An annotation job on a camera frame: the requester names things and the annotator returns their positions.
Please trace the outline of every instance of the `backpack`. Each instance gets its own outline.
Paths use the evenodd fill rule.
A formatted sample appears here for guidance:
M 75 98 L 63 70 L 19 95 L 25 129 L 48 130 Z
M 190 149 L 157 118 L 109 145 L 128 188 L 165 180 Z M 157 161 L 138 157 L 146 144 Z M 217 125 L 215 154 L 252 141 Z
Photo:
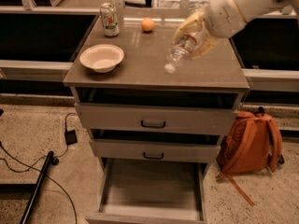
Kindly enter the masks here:
M 280 130 L 262 107 L 259 111 L 256 114 L 237 112 L 235 123 L 228 136 L 223 138 L 216 159 L 221 168 L 218 178 L 227 177 L 251 206 L 254 205 L 253 201 L 235 183 L 232 175 L 258 171 L 266 166 L 275 172 L 278 161 L 284 162 Z

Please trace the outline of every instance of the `cabinet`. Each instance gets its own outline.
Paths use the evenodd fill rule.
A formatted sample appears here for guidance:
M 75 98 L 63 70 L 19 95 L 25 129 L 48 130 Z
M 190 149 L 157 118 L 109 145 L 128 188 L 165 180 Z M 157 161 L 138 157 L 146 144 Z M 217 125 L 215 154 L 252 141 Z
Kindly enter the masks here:
M 227 40 L 177 74 L 167 74 L 164 62 L 176 26 L 161 22 L 145 34 L 133 19 L 127 25 L 130 11 L 121 11 L 118 36 L 105 37 L 95 24 L 81 50 L 114 44 L 125 54 L 120 65 L 96 74 L 76 59 L 64 79 L 105 172 L 98 212 L 86 219 L 206 223 L 203 178 L 249 84 Z M 149 15 L 144 12 L 135 20 Z

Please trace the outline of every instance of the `bowl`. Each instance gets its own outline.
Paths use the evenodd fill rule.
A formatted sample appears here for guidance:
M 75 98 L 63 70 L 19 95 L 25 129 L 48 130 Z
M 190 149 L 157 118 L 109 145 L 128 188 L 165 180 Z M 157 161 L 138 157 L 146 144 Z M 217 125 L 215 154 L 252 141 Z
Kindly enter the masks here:
M 101 44 L 88 48 L 80 56 L 80 62 L 98 73 L 112 71 L 123 59 L 123 51 L 119 47 Z

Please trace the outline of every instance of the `concrete floor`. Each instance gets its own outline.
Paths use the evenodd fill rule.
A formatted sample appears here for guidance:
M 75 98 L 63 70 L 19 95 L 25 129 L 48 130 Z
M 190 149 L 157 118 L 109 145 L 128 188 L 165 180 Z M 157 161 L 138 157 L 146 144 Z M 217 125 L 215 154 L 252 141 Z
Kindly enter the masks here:
M 28 164 L 48 154 L 50 150 L 59 156 L 64 153 L 64 117 L 75 112 L 72 98 L 45 98 L 38 96 L 0 95 L 0 140 L 13 156 Z M 277 113 L 269 107 L 266 110 L 278 114 L 279 126 L 294 124 L 298 127 L 299 112 L 290 107 Z M 78 142 L 69 147 L 57 166 L 51 166 L 49 176 L 69 194 L 76 207 L 78 224 L 86 224 L 85 216 L 96 212 L 98 193 L 103 172 L 89 145 L 89 136 L 81 127 L 78 117 L 69 116 L 68 130 L 75 129 Z M 284 139 L 285 164 L 271 174 L 260 172 L 237 175 L 236 182 L 256 203 L 251 207 L 235 190 L 223 180 L 218 182 L 219 167 L 215 163 L 209 168 L 204 179 L 206 216 L 208 224 L 231 223 L 297 223 L 299 218 L 299 141 Z M 23 170 L 2 149 L 0 158 L 5 158 L 10 167 Z M 43 165 L 39 161 L 35 168 Z M 0 184 L 35 183 L 38 172 L 16 174 L 0 160 Z M 0 194 L 0 223 L 19 223 L 28 195 L 17 198 L 7 193 Z M 32 224 L 75 223 L 71 202 L 61 188 L 46 179 L 31 215 Z

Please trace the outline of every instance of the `silver can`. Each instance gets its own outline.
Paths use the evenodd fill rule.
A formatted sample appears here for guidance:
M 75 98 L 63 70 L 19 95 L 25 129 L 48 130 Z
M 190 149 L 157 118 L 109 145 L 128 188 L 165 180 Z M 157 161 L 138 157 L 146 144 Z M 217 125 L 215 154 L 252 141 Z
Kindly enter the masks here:
M 101 5 L 101 19 L 106 36 L 115 36 L 120 32 L 114 5 L 110 3 Z

